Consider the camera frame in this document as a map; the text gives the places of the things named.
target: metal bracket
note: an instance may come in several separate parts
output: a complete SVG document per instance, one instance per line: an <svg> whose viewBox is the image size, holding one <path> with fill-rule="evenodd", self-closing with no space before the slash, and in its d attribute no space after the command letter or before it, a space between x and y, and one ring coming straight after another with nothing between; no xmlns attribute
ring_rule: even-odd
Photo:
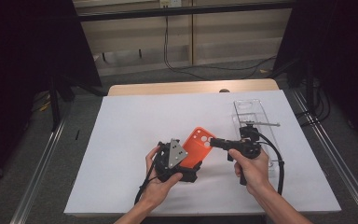
<svg viewBox="0 0 358 224"><path fill-rule="evenodd" d="M176 139L171 139L170 157L168 158L168 168L173 168L187 157L187 152L179 145Z"/></svg>
<svg viewBox="0 0 358 224"><path fill-rule="evenodd" d="M281 124L280 123L264 123L264 122L254 122L254 121L240 121L240 123L244 123L246 125L266 125L266 126L276 126L276 127L280 127Z"/></svg>

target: white paper sheet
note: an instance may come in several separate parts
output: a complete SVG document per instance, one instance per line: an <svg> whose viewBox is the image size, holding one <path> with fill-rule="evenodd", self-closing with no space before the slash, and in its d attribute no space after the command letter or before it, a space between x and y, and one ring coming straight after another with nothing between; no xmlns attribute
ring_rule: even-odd
<svg viewBox="0 0 358 224"><path fill-rule="evenodd" d="M145 155L171 138L183 144L200 126L216 137L237 140L235 100L262 102L285 165L283 197L300 212L339 211L337 199L282 91L110 96L103 99L89 145L64 213L79 217L128 212L145 179ZM264 211L239 184L227 153L214 148L195 183L178 183L152 216L260 214ZM278 170L270 182L277 188Z"/></svg>

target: handle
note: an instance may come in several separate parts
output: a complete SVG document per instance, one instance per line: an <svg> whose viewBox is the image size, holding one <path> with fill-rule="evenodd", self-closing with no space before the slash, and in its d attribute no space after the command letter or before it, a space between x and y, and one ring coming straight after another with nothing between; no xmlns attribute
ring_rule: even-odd
<svg viewBox="0 0 358 224"><path fill-rule="evenodd" d="M246 186L248 181L246 181L245 175L243 174L243 170L241 168L241 177L240 177L240 184Z"/></svg>

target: orange object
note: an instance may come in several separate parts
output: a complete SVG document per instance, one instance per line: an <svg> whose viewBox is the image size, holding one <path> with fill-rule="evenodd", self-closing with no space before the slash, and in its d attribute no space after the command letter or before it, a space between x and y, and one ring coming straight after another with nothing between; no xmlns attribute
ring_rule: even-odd
<svg viewBox="0 0 358 224"><path fill-rule="evenodd" d="M192 169L197 163L203 161L212 149L211 138L215 138L212 133L197 127L182 145L187 152L187 157L182 160L180 166Z"/></svg>

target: black cable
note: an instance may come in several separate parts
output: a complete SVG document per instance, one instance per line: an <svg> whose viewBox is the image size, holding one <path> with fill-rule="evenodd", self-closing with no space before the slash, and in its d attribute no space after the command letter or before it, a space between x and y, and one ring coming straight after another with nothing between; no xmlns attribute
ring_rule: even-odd
<svg viewBox="0 0 358 224"><path fill-rule="evenodd" d="M268 145L269 146L269 144L268 143L266 143L266 142L257 142L258 144L264 144L264 145Z"/></svg>
<svg viewBox="0 0 358 224"><path fill-rule="evenodd" d="M304 115L309 114L309 113L310 113L310 111L306 110L306 111L303 111L303 112L295 113L295 116L296 116L297 119L299 119L299 118L301 118Z"/></svg>
<svg viewBox="0 0 358 224"><path fill-rule="evenodd" d="M156 178L156 177L154 177L152 179L149 179L149 177L152 174L152 171L153 171L155 165L156 165L156 161L153 160L152 165L150 166L150 170L147 172L147 175L146 175L146 178L144 180L144 183L139 187L138 193L136 194L136 197L135 197L134 204L137 204L139 202L139 200L141 199L142 194L144 193L144 191L145 191L147 185L150 183L150 181L153 180L154 178Z"/></svg>
<svg viewBox="0 0 358 224"><path fill-rule="evenodd" d="M330 112L331 112L331 105L330 105L330 99L328 98L328 95L324 92L324 96L326 98L326 101L327 101L327 113L326 115L324 115L323 118L319 118L322 116L322 112L319 114L319 117L315 118L315 119L312 119L310 121L307 121L303 124L300 125L300 127L305 127L305 126L308 126L308 125L312 125L312 124L316 124L316 123L320 123L322 121L324 121L325 119L327 119L329 116L330 116Z"/></svg>
<svg viewBox="0 0 358 224"><path fill-rule="evenodd" d="M248 70L248 69L251 69L251 68L257 68L258 66L260 66L261 64L263 63L266 63L272 59L276 59L277 56L274 55L272 57L269 57L263 61L261 61L260 63L258 64L255 64L255 65L252 65L252 66L249 66L249 67L243 67L243 68L226 68L226 67L217 67L217 66L210 66L210 65L194 65L194 66L187 66L187 67L180 67L180 68L175 68L175 69L189 69L189 68L213 68L213 69L221 69L221 70L229 70L229 71L242 71L242 70Z"/></svg>
<svg viewBox="0 0 358 224"><path fill-rule="evenodd" d="M221 70L228 70L228 71L242 71L242 70L247 70L247 69L252 69L254 68L255 70L253 71L253 73L247 77L242 77L241 79L246 79L248 77L252 77L255 74L255 71L257 70L257 67L260 66L263 63L266 63L272 59L276 59L276 55L269 57L263 61L261 61L260 63L256 64L256 65L252 65L249 67L243 67L243 68L225 68L225 67L217 67L217 66L210 66L210 65L195 65L195 66L186 66L186 67L172 67L168 61L168 17L165 17L165 39L164 39L164 62L165 65L173 72L176 73L183 73L183 74L187 74L187 75L191 75L192 77L197 77L200 78L202 80L210 80L208 78L205 77L200 77L197 76L195 74L189 73L189 72L184 72L182 70L186 70L186 69L190 69L190 68L212 68L212 69L221 69Z"/></svg>
<svg viewBox="0 0 358 224"><path fill-rule="evenodd" d="M247 131L249 133L254 133L258 136L260 136L261 138L264 139L264 141L267 142L267 145L269 145L270 147L272 147L272 149L275 151L275 153L277 154L277 158L278 158L278 164L279 164L279 181L278 181L278 193L280 195L282 195L282 191L283 191L283 180L284 180L284 161L282 159L281 153L278 151L278 149L274 146L274 144L272 144L271 141L269 141L269 139L267 139L266 136L264 136L262 133L256 132L256 131Z"/></svg>
<svg viewBox="0 0 358 224"><path fill-rule="evenodd" d="M303 82L301 82L301 84L303 84L307 88L307 80L304 80ZM312 83L312 88L317 89L317 96L318 96L316 105L314 106L315 110L318 109L318 107L319 107L319 105L321 103L321 100L322 100L321 97L320 97L321 87L322 87L321 84L315 85L315 83Z"/></svg>
<svg viewBox="0 0 358 224"><path fill-rule="evenodd" d="M162 175L156 175L155 177L150 178L150 179L149 179L149 182L152 181L152 180L154 180L154 179L156 179L156 178L159 178L160 176L163 176L163 175L165 175L165 174L166 174L166 173L164 173L164 174L162 174Z"/></svg>
<svg viewBox="0 0 358 224"><path fill-rule="evenodd" d="M179 70L173 68L170 65L170 63L168 62L168 17L165 17L165 24L166 24L166 26L165 26L165 41L164 41L164 62L165 62L165 65L167 65L167 67L173 72L191 75L192 77L197 77L197 78L202 79L202 80L210 80L208 78L199 77L199 76L194 75L194 74L189 73L189 72L179 71Z"/></svg>
<svg viewBox="0 0 358 224"><path fill-rule="evenodd" d="M321 87L319 87L318 90L316 91L316 97L318 99L318 102L316 103L316 108L319 107L319 105L322 106L320 113L318 113L318 115L316 116L316 118L319 118L324 112L324 101L322 100L322 96L321 96Z"/></svg>

